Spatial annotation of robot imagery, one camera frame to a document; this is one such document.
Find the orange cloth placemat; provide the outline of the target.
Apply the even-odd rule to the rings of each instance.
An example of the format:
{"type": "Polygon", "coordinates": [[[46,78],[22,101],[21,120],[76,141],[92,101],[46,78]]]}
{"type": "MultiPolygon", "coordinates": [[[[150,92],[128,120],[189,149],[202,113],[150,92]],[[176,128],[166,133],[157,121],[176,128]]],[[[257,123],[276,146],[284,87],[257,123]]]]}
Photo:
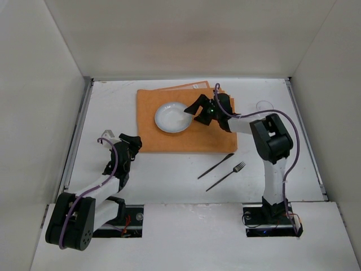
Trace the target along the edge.
{"type": "Polygon", "coordinates": [[[216,121],[206,126],[196,121],[179,133],[163,132],[155,123],[157,109],[168,102],[190,106],[201,94],[213,98],[207,81],[169,88],[137,91],[137,127],[143,153],[150,152],[212,152],[230,153],[238,149],[237,134],[222,130],[216,121]]]}

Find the white paper plate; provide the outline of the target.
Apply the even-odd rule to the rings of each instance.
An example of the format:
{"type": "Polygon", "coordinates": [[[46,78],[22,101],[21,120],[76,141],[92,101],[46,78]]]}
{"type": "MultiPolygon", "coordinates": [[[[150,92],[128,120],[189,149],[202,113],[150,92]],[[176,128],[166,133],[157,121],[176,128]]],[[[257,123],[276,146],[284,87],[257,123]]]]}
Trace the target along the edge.
{"type": "Polygon", "coordinates": [[[192,123],[192,115],[185,113],[187,106],[179,102],[169,102],[160,106],[154,116],[157,127],[166,133],[179,133],[192,123]]]}

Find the clear plastic cup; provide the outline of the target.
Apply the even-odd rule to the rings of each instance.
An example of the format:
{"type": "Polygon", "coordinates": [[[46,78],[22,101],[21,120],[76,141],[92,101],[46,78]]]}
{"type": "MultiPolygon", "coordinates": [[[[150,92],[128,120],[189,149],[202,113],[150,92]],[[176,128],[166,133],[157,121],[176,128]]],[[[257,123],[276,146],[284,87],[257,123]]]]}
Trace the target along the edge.
{"type": "Polygon", "coordinates": [[[257,109],[257,111],[265,111],[265,110],[273,110],[274,107],[270,102],[268,102],[266,100],[261,100],[261,101],[257,102],[256,109],[257,109]]]}

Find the black knife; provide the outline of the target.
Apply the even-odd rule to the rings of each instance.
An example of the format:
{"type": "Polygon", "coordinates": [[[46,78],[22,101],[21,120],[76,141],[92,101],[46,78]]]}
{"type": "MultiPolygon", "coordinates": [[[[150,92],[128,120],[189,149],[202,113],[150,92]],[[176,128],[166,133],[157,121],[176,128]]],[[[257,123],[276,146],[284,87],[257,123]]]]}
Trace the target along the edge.
{"type": "Polygon", "coordinates": [[[207,175],[208,173],[210,173],[212,170],[214,170],[217,166],[221,165],[223,162],[225,162],[226,160],[228,160],[229,158],[231,158],[232,156],[234,156],[234,153],[230,153],[227,154],[220,162],[218,162],[217,164],[215,164],[214,166],[212,166],[211,168],[209,168],[207,171],[205,171],[204,173],[202,173],[200,176],[198,176],[198,180],[202,177],[204,177],[205,175],[207,175]]]}

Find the black fork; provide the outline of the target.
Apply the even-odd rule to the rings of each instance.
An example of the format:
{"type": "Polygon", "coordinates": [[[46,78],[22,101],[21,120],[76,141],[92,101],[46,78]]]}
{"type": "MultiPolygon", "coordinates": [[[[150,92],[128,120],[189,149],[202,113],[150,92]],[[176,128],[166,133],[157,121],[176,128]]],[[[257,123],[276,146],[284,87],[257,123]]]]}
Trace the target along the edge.
{"type": "Polygon", "coordinates": [[[220,180],[218,180],[216,183],[212,184],[208,189],[206,189],[206,192],[208,192],[209,190],[211,190],[212,188],[214,188],[215,186],[217,186],[218,184],[220,184],[222,181],[224,181],[227,177],[229,177],[230,175],[232,175],[233,173],[238,173],[240,172],[244,167],[246,166],[245,162],[241,162],[238,165],[236,165],[235,167],[233,167],[232,171],[228,174],[226,174],[225,176],[223,176],[220,180]]]}

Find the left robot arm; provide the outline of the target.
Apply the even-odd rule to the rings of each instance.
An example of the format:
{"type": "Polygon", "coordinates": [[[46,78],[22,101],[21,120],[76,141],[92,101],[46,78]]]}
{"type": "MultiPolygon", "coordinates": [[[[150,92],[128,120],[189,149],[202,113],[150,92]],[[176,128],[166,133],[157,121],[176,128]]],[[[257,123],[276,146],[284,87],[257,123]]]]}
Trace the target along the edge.
{"type": "Polygon", "coordinates": [[[97,141],[111,153],[102,175],[76,193],[61,193],[49,220],[45,241],[62,250],[83,251],[93,238],[142,237],[143,205],[127,205],[117,197],[129,180],[141,138],[126,134],[116,138],[106,131],[97,141]]]}

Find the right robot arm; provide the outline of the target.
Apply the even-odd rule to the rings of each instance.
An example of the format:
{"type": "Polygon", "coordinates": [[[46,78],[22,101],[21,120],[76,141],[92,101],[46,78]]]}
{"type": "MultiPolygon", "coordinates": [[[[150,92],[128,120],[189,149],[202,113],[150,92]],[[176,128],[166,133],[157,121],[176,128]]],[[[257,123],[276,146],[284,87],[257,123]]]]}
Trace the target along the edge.
{"type": "Polygon", "coordinates": [[[286,170],[285,165],[294,144],[280,116],[285,117],[294,130],[297,128],[287,114],[279,110],[236,114],[233,112],[230,97],[225,93],[215,93],[212,99],[201,94],[184,112],[194,115],[194,120],[204,125],[215,120],[226,132],[251,134],[265,167],[263,211],[268,217],[280,213],[290,216],[285,195],[285,181],[290,170],[286,170]]]}

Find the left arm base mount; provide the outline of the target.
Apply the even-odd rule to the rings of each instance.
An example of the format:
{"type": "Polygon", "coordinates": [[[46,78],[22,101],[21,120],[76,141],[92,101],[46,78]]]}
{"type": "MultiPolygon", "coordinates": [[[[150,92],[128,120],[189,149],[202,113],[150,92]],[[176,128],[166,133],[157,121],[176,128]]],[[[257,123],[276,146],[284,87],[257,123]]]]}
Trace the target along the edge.
{"type": "Polygon", "coordinates": [[[124,218],[114,219],[101,226],[94,238],[141,238],[143,233],[144,205],[125,208],[124,218]]]}

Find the left aluminium table rail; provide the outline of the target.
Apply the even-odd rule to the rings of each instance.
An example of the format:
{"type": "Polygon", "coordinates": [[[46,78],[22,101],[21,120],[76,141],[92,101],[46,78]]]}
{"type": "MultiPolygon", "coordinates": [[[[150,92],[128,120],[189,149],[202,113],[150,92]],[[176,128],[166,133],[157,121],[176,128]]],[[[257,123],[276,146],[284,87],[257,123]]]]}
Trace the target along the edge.
{"type": "Polygon", "coordinates": [[[87,114],[87,110],[88,110],[88,106],[89,106],[89,102],[90,102],[90,98],[91,98],[91,93],[93,90],[94,79],[89,76],[85,76],[83,79],[85,82],[85,87],[83,90],[81,103],[80,103],[80,106],[78,109],[78,114],[77,114],[76,122],[74,125],[69,149],[67,152],[66,161],[64,164],[63,171],[61,173],[60,183],[57,186],[56,192],[54,195],[54,202],[56,201],[57,197],[64,190],[69,188],[69,184],[71,182],[71,176],[72,176],[72,172],[73,172],[73,168],[74,168],[74,164],[75,164],[75,160],[76,160],[77,150],[78,150],[78,147],[80,144],[81,134],[82,134],[83,126],[85,123],[85,118],[86,118],[86,114],[87,114]]]}

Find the aluminium table rail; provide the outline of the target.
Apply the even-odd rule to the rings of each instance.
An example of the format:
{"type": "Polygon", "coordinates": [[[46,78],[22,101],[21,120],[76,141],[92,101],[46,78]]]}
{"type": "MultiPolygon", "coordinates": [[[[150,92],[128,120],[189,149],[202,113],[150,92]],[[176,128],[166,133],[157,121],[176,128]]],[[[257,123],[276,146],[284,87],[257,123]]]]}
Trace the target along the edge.
{"type": "Polygon", "coordinates": [[[317,176],[317,180],[318,180],[318,183],[319,183],[320,191],[321,191],[322,196],[323,196],[323,200],[324,200],[325,202],[328,202],[328,201],[329,201],[329,197],[328,197],[328,194],[327,194],[326,189],[325,189],[325,187],[324,187],[323,180],[322,180],[322,177],[321,177],[321,175],[320,175],[319,168],[318,168],[318,165],[317,165],[315,156],[314,156],[314,152],[313,152],[313,150],[312,150],[312,147],[311,147],[311,144],[310,144],[310,140],[309,140],[309,137],[308,137],[308,134],[307,134],[305,125],[304,125],[304,123],[303,123],[303,119],[302,119],[302,116],[301,116],[301,112],[300,112],[300,109],[299,109],[299,106],[298,106],[298,104],[297,104],[296,97],[295,97],[295,94],[294,94],[294,91],[293,91],[293,88],[292,88],[291,79],[292,79],[291,77],[287,77],[287,78],[285,79],[285,84],[286,84],[286,86],[287,86],[287,89],[288,89],[290,98],[291,98],[292,103],[293,103],[294,110],[295,110],[296,115],[297,115],[297,118],[298,118],[298,122],[299,122],[300,127],[301,127],[302,135],[303,135],[303,138],[304,138],[304,140],[305,140],[306,147],[307,147],[307,151],[308,151],[308,153],[309,153],[310,159],[311,159],[311,161],[312,161],[312,166],[313,166],[314,171],[315,171],[315,174],[316,174],[316,176],[317,176]]]}
{"type": "Polygon", "coordinates": [[[83,79],[85,82],[85,87],[83,90],[81,103],[80,103],[80,106],[78,109],[78,114],[77,114],[76,122],[74,125],[69,149],[67,152],[66,161],[64,164],[63,171],[61,173],[60,183],[57,186],[56,192],[54,195],[54,202],[56,201],[57,197],[64,190],[69,188],[69,184],[71,182],[71,176],[72,176],[72,172],[73,172],[73,168],[74,168],[74,164],[75,164],[75,160],[76,160],[77,150],[78,150],[78,147],[80,144],[81,134],[82,134],[83,126],[85,123],[85,118],[86,118],[86,114],[87,114],[87,110],[88,110],[88,106],[89,106],[89,102],[90,102],[90,98],[91,98],[91,93],[93,90],[94,79],[89,76],[85,76],[83,79]]]}

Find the right aluminium table rail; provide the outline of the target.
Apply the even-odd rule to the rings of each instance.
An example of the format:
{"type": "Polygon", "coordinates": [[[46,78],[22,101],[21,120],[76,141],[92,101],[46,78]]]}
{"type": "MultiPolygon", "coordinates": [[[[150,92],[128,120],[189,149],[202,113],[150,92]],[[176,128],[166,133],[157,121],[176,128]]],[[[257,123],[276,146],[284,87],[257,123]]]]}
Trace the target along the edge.
{"type": "Polygon", "coordinates": [[[303,138],[304,138],[304,140],[305,140],[306,147],[307,147],[307,151],[308,151],[308,153],[309,153],[310,159],[311,159],[311,161],[312,161],[312,166],[313,166],[314,171],[315,171],[315,174],[316,174],[316,176],[317,176],[317,180],[318,180],[318,183],[319,183],[320,191],[321,191],[322,196],[323,196],[323,200],[324,200],[325,202],[328,202],[328,201],[329,201],[329,197],[328,197],[328,194],[327,194],[326,189],[325,189],[325,187],[324,187],[323,180],[322,180],[322,177],[321,177],[321,175],[320,175],[319,168],[318,168],[318,165],[317,165],[315,156],[314,156],[314,152],[313,152],[313,150],[312,150],[312,147],[311,147],[311,144],[310,144],[310,140],[309,140],[309,137],[308,137],[308,134],[307,134],[305,125],[304,125],[304,123],[303,123],[303,119],[302,119],[302,116],[301,116],[301,112],[300,112],[300,109],[299,109],[299,106],[298,106],[298,104],[297,104],[296,97],[295,97],[295,94],[294,94],[294,91],[293,91],[293,88],[292,88],[291,79],[292,79],[291,77],[287,77],[287,78],[285,79],[285,84],[286,84],[286,86],[287,86],[287,89],[288,89],[290,98],[291,98],[292,103],[293,103],[294,110],[295,110],[296,115],[297,115],[297,118],[298,118],[298,122],[299,122],[300,127],[301,127],[302,135],[303,135],[303,138]]]}

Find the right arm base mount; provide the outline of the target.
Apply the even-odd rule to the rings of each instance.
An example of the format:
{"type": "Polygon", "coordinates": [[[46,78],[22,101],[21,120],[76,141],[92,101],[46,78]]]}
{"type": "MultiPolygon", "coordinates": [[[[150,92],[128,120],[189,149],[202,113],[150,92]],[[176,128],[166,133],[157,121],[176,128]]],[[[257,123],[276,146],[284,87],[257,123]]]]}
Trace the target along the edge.
{"type": "Polygon", "coordinates": [[[303,224],[298,214],[289,204],[289,217],[283,211],[274,218],[267,218],[262,204],[246,204],[243,206],[242,222],[247,237],[297,237],[303,234],[303,224]]]}

